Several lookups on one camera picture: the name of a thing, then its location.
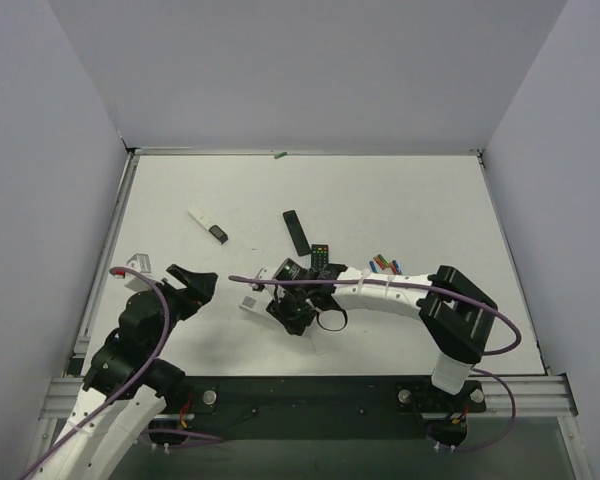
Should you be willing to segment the white battery cover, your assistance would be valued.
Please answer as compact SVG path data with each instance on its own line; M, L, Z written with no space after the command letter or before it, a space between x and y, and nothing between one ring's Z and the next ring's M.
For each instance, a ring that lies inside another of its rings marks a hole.
M320 341L320 338L316 335L314 335L313 333L308 335L309 341L311 343L311 346L313 347L314 350L314 354L316 356L320 356L324 354L324 348L322 346L322 343Z

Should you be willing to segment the white remote control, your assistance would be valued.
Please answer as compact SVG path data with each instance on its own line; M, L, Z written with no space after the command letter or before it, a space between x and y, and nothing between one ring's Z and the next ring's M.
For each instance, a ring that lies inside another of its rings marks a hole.
M272 316L267 311L269 303L269 300L264 300L260 297L254 298L252 296L245 296L239 304L239 309L261 318L271 320Z

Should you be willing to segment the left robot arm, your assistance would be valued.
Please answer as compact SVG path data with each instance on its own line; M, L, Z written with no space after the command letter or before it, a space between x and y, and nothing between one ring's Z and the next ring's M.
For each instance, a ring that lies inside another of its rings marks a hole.
M129 267L110 272L131 277L132 294L93 354L60 436L24 479L107 479L157 414L188 400L185 373L160 354L177 323L211 302L217 274L172 264L167 272L181 284L175 287Z

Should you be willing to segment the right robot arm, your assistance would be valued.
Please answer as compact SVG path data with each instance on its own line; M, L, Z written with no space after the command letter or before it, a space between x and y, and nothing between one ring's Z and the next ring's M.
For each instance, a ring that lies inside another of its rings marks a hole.
M268 314L291 335L302 335L326 312L349 320L351 311L386 313L420 321L438 349L431 383L457 395L485 355L497 304L458 269L442 265L434 273L401 276L328 263L306 269L286 259L263 267L254 288L271 300Z

